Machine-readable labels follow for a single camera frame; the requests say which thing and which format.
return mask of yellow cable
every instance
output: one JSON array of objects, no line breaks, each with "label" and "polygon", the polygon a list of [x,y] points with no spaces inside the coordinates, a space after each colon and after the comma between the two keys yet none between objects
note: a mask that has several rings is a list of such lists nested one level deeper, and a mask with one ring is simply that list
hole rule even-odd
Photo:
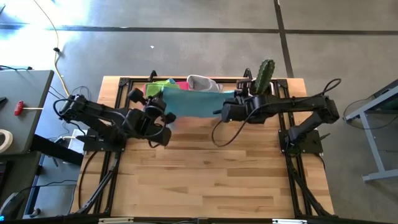
[{"label": "yellow cable", "polygon": [[[59,37],[58,37],[58,32],[57,32],[57,30],[56,30],[54,24],[52,23],[52,21],[51,21],[51,19],[49,18],[49,16],[45,13],[45,11],[44,11],[44,10],[40,7],[40,5],[37,3],[37,1],[36,1],[36,0],[33,0],[33,1],[34,1],[34,2],[36,3],[36,5],[40,8],[40,10],[45,14],[45,16],[49,19],[49,21],[50,21],[52,27],[54,28],[55,34],[57,35],[57,48],[58,48],[59,43],[60,43],[60,39],[59,39]],[[55,56],[54,56],[54,67],[55,67],[55,71],[57,71],[58,77],[59,77],[60,80],[61,80],[61,83],[62,83],[63,89],[65,90],[65,93],[67,94],[67,96],[69,96],[69,92],[68,92],[67,86],[65,85],[65,82],[63,81],[63,78],[61,77],[60,71],[58,71],[58,67],[57,67],[57,52],[55,52]]]}]

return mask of blue towel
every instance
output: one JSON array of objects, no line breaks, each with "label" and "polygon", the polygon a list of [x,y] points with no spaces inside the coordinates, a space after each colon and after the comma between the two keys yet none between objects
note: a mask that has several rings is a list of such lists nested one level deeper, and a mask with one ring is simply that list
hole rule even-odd
[{"label": "blue towel", "polygon": [[213,114],[213,111],[222,109],[224,100],[233,96],[233,92],[208,93],[164,87],[162,99],[167,103],[166,113],[171,112],[177,117],[214,118],[219,114]]}]

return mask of wooden table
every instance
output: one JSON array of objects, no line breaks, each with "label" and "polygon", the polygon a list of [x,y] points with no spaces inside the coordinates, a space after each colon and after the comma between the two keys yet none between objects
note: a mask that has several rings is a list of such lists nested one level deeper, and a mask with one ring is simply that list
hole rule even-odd
[{"label": "wooden table", "polygon": [[[114,106],[119,79],[104,77],[99,103]],[[287,81],[291,96],[307,95],[303,79]],[[134,86],[141,88],[143,83]],[[233,89],[235,84],[224,85],[224,90]],[[133,102],[129,106],[142,108]],[[300,124],[309,114],[295,113],[296,123]],[[128,140],[119,165],[111,216],[294,217],[285,158],[279,152],[278,117],[267,119],[265,124],[246,125],[226,147],[216,147],[211,141],[211,130],[217,121],[218,118],[178,118],[166,147],[151,149],[145,140]],[[240,125],[222,124],[216,140],[226,142]],[[88,164],[82,185],[83,204],[98,186],[103,157],[104,153],[99,152]],[[302,157],[308,188],[325,210],[333,213],[321,160],[309,154]],[[107,194],[105,189],[102,207]],[[302,193],[297,194],[304,211]],[[74,211],[77,211],[77,190]]]}]

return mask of green cactus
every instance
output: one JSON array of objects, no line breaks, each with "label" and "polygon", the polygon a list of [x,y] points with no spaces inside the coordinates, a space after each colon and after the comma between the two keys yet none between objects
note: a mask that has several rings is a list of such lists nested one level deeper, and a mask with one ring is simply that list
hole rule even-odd
[{"label": "green cactus", "polygon": [[256,78],[256,94],[261,95],[267,90],[268,84],[271,81],[274,73],[275,62],[272,59],[267,59],[261,63],[259,73]]}]

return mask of gray floor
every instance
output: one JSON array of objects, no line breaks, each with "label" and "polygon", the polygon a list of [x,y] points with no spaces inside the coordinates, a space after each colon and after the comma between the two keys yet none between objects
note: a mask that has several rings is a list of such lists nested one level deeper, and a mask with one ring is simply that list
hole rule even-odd
[{"label": "gray floor", "polygon": [[[395,0],[279,0],[286,29],[398,30]],[[57,26],[212,27],[277,29],[273,0],[106,0],[39,1]],[[0,62],[53,68],[55,34],[42,30],[48,21],[31,1],[10,1],[0,23],[36,24],[21,30],[0,30]],[[255,71],[265,58],[276,61],[274,77],[287,77],[279,34],[182,32],[60,31],[63,57],[58,67],[70,90],[87,86],[98,97],[104,75],[217,75],[240,77]],[[352,101],[367,98],[395,80],[398,70],[396,35],[287,35],[294,77],[304,78],[308,94],[318,93],[335,77],[342,84],[330,96],[340,114]],[[52,86],[62,93],[57,78]],[[65,132],[49,95],[38,133],[54,137]],[[374,125],[383,124],[375,119]],[[382,141],[397,131],[397,122],[375,131]],[[398,178],[364,184],[361,176],[376,171],[362,130],[343,121],[323,125],[326,174],[335,213],[345,218],[397,222]],[[396,168],[398,153],[382,152],[388,168]]]}]

